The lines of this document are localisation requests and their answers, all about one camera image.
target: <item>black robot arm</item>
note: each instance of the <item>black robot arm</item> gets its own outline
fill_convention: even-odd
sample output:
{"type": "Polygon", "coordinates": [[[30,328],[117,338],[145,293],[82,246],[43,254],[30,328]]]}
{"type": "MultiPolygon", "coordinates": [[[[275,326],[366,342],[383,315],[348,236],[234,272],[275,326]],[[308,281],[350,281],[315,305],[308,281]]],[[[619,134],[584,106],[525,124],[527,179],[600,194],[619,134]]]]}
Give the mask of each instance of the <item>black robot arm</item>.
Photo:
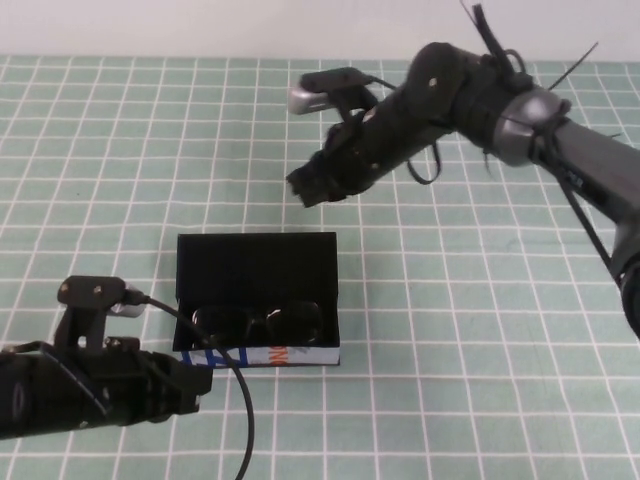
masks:
{"type": "Polygon", "coordinates": [[[293,193],[305,207],[340,201],[405,162],[414,178],[428,184],[417,177],[411,157],[433,148],[439,169],[437,141],[453,132],[511,167],[536,164],[558,180],[620,287],[625,314],[640,337],[640,151],[569,119],[571,104],[536,85],[517,52],[500,47],[479,5],[474,16],[489,53],[431,43],[415,56],[405,82],[381,101],[366,86],[393,86],[352,68],[302,76],[290,91],[289,111],[337,108],[342,122],[329,129],[308,163],[289,174],[293,193]],[[611,254],[576,195],[616,224],[611,254]]]}

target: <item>black box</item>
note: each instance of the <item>black box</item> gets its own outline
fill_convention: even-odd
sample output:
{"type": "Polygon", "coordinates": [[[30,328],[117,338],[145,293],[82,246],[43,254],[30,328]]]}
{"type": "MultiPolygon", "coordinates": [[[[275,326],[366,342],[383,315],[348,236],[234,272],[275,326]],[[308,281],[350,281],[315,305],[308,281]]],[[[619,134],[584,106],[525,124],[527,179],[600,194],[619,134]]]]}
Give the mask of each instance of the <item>black box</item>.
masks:
{"type": "MultiPolygon", "coordinates": [[[[229,345],[227,351],[241,367],[340,363],[334,232],[181,234],[176,299],[189,318],[199,308],[214,305],[315,302],[323,322],[321,341],[313,346],[229,345]]],[[[184,362],[226,368],[217,352],[198,350],[192,340],[189,330],[176,323],[173,351],[180,352],[184,362]]]]}

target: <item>sunglasses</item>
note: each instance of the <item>sunglasses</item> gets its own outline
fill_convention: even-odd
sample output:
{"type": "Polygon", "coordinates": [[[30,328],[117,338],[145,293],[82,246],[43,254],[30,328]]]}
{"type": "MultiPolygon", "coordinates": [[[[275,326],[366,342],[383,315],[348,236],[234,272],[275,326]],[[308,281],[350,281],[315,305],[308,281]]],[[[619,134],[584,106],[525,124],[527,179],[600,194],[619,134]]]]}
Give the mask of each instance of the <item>sunglasses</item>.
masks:
{"type": "Polygon", "coordinates": [[[308,346],[322,333],[320,307],[305,301],[268,308],[206,306],[194,312],[193,321],[222,346],[308,346]]]}

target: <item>grid pattern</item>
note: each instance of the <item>grid pattern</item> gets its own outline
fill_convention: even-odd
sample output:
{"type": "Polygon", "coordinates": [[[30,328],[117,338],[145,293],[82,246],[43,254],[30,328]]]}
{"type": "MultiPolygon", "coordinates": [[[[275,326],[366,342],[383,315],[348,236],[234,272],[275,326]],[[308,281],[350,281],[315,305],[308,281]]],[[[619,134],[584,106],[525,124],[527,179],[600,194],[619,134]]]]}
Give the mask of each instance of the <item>grid pattern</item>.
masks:
{"type": "MultiPolygon", "coordinates": [[[[393,83],[407,67],[351,63],[393,83]]],[[[453,135],[432,187],[399,168],[340,204],[292,198],[286,172],[337,117],[290,117],[286,87],[339,64],[1,58],[1,342],[50,339],[71,273],[174,303],[178,233],[335,231],[342,365],[247,372],[247,478],[638,478],[640,349],[545,172],[487,171],[453,135]]],[[[566,67],[529,69],[549,85],[566,67]]],[[[640,146],[639,89],[640,65],[588,64],[557,91],[576,121],[640,146]]],[[[613,225],[589,215],[610,246],[613,225]]],[[[166,352],[173,322],[149,309],[107,330],[166,352]]],[[[229,479],[244,415],[216,372],[198,415],[0,442],[0,475],[229,479]]]]}

